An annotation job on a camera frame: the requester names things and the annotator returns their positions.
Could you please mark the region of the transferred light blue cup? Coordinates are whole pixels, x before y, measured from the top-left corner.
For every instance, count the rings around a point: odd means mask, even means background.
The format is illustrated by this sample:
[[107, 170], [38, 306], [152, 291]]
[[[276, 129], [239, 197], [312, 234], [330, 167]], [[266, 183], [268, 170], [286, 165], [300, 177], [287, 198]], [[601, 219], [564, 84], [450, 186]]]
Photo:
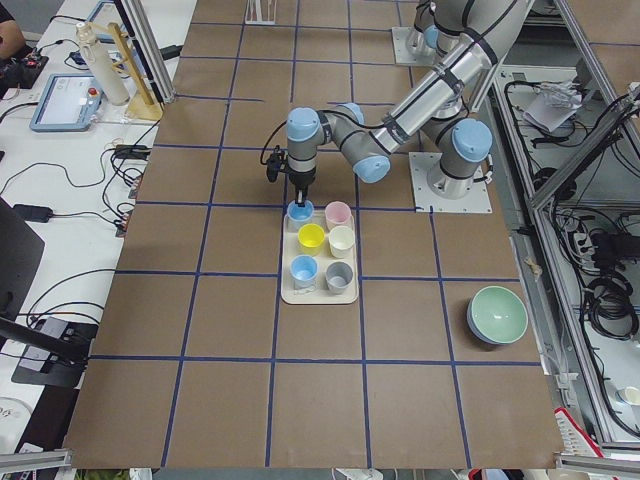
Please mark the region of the transferred light blue cup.
[[306, 200], [303, 205], [291, 201], [287, 206], [287, 228], [289, 232], [297, 232], [302, 226], [312, 222], [315, 212], [311, 201]]

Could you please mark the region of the pink plastic cup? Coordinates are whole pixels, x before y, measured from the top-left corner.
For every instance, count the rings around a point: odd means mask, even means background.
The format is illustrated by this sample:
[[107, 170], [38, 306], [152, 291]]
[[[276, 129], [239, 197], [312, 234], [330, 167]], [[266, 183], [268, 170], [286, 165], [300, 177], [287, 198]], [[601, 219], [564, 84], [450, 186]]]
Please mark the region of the pink plastic cup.
[[350, 227], [352, 212], [348, 204], [342, 201], [332, 201], [324, 209], [325, 223], [329, 231], [339, 226]]

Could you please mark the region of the yellow plastic cup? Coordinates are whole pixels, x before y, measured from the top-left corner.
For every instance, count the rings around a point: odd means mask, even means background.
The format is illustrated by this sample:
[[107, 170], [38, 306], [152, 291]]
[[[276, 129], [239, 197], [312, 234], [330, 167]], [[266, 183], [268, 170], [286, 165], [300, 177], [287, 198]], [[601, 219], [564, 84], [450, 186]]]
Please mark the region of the yellow plastic cup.
[[316, 256], [322, 251], [325, 231], [318, 224], [308, 223], [299, 228], [297, 239], [298, 246], [303, 254]]

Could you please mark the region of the cream plastic cup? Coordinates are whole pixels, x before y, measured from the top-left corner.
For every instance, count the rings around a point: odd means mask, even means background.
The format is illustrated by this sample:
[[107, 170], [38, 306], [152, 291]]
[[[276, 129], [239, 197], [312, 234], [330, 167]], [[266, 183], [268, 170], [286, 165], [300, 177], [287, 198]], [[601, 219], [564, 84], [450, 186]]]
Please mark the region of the cream plastic cup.
[[328, 240], [332, 256], [346, 258], [355, 245], [355, 234], [350, 227], [339, 225], [329, 232]]

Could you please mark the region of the light blue plastic cup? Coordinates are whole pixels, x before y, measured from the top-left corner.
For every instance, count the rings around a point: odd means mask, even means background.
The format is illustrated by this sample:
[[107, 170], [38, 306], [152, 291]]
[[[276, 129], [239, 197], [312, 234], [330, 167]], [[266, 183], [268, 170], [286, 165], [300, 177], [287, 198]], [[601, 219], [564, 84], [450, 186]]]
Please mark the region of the light blue plastic cup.
[[310, 255], [298, 255], [291, 261], [290, 273], [295, 289], [314, 287], [318, 274], [317, 261]]

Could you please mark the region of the grey plastic cup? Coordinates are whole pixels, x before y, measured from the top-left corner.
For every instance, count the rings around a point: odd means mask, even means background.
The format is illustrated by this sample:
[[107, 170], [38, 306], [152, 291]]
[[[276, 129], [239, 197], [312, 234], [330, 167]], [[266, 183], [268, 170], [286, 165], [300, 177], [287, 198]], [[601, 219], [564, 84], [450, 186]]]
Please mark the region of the grey plastic cup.
[[332, 262], [325, 272], [327, 287], [334, 295], [343, 294], [353, 282], [353, 278], [352, 267], [342, 261]]

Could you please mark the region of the paper cup under table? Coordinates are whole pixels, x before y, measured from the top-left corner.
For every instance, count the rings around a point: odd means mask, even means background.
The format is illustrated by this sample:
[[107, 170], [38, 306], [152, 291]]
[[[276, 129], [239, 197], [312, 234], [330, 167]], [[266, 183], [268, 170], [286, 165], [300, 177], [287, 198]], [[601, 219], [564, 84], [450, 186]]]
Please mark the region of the paper cup under table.
[[621, 402], [627, 405], [631, 405], [631, 406], [640, 405], [640, 389], [639, 388], [636, 388], [633, 386], [627, 386], [627, 387], [618, 389], [616, 391], [616, 396]]

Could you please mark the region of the cream plastic tray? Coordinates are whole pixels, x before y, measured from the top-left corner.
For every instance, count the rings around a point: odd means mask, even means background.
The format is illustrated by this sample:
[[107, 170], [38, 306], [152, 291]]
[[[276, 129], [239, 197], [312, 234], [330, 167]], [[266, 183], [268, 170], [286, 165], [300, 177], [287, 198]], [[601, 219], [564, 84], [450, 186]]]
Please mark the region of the cream plastic tray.
[[[332, 305], [332, 304], [351, 304], [355, 302], [359, 296], [358, 284], [358, 265], [357, 265], [357, 247], [356, 242], [351, 254], [346, 258], [335, 258], [332, 256], [329, 246], [329, 230], [326, 227], [325, 217], [322, 213], [313, 215], [312, 223], [320, 225], [325, 231], [325, 241], [320, 254], [313, 256], [318, 264], [318, 274], [314, 287], [305, 289], [295, 289], [293, 279], [290, 273], [291, 261], [298, 255], [305, 255], [300, 251], [298, 246], [298, 232], [289, 232], [287, 228], [287, 219], [283, 221], [283, 252], [282, 252], [282, 277], [281, 277], [281, 298], [288, 304], [302, 305]], [[352, 218], [350, 228], [355, 234], [355, 225]], [[348, 263], [354, 273], [353, 282], [343, 294], [332, 294], [326, 283], [325, 272], [327, 267], [336, 261]]]

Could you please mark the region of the wooden rack stand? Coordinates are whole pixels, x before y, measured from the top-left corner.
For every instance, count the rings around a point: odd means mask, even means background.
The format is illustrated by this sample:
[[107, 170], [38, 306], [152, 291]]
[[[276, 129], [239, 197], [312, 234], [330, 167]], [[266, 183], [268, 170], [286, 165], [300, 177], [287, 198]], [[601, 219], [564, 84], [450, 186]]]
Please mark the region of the wooden rack stand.
[[109, 23], [107, 27], [100, 26], [94, 22], [86, 23], [92, 27], [95, 34], [96, 31], [104, 31], [111, 36], [121, 55], [119, 61], [114, 62], [111, 60], [114, 70], [123, 80], [129, 92], [130, 98], [125, 104], [128, 117], [149, 121], [160, 120], [163, 115], [162, 106], [159, 101], [152, 96], [150, 87], [145, 81], [145, 76], [138, 67], [134, 50], [130, 46], [131, 41], [129, 40], [129, 35], [124, 33], [115, 22]]

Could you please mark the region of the beige water bottle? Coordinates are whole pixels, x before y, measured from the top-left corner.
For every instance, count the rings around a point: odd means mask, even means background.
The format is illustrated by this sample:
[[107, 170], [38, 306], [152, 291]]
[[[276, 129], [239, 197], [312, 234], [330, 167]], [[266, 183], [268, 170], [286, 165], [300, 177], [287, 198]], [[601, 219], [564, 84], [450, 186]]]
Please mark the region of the beige water bottle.
[[129, 101], [129, 92], [123, 80], [113, 68], [107, 50], [98, 40], [92, 27], [86, 22], [76, 24], [79, 52], [90, 72], [95, 77], [107, 100], [116, 106]]

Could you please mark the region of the green and blue bowl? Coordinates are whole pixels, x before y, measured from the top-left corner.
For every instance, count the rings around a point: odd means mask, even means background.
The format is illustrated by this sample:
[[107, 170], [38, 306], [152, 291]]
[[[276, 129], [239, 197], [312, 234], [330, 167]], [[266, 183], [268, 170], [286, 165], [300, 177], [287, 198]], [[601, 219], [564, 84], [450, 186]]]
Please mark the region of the green and blue bowl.
[[523, 301], [513, 291], [497, 285], [480, 289], [469, 301], [466, 316], [472, 333], [491, 345], [519, 341], [529, 324]]

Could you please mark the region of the blue teach pendant tablet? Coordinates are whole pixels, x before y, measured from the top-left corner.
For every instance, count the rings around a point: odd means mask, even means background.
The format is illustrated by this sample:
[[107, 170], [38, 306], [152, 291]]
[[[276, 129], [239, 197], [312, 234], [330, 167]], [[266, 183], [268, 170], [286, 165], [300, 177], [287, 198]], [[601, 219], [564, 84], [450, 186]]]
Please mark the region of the blue teach pendant tablet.
[[82, 132], [89, 129], [102, 100], [92, 75], [52, 74], [30, 122], [35, 132]]

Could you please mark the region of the crumpled white paper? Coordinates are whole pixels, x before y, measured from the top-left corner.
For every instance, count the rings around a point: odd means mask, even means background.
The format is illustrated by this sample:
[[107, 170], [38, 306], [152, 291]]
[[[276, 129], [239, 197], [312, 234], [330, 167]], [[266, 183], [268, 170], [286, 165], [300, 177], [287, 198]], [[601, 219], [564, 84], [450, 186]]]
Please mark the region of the crumpled white paper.
[[582, 106], [583, 96], [571, 81], [541, 82], [534, 89], [537, 96], [523, 119], [545, 132], [554, 132]]

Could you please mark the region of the black power adapter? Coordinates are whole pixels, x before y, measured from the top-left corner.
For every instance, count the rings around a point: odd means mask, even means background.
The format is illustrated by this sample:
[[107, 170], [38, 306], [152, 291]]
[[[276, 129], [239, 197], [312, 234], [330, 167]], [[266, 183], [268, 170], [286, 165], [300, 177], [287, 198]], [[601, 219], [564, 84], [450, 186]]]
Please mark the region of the black power adapter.
[[53, 210], [46, 206], [15, 204], [13, 210], [27, 222], [48, 223], [54, 216]]

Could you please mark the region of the black monitor stand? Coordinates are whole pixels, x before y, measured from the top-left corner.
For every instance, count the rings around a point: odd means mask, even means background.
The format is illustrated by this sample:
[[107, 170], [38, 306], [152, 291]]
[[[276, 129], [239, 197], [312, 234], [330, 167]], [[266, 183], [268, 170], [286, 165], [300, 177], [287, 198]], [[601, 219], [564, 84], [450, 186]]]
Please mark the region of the black monitor stand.
[[1, 340], [25, 345], [12, 381], [76, 387], [98, 326], [48, 314], [16, 321], [39, 268], [45, 243], [12, 207], [1, 203]]

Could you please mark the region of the aluminium frame post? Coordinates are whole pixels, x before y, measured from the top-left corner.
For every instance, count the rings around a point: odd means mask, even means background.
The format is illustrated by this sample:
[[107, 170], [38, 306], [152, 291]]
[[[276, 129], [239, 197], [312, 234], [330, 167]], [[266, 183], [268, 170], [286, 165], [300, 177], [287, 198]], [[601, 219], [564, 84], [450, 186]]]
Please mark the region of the aluminium frame post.
[[115, 0], [116, 9], [144, 67], [156, 99], [173, 103], [175, 88], [140, 0]]

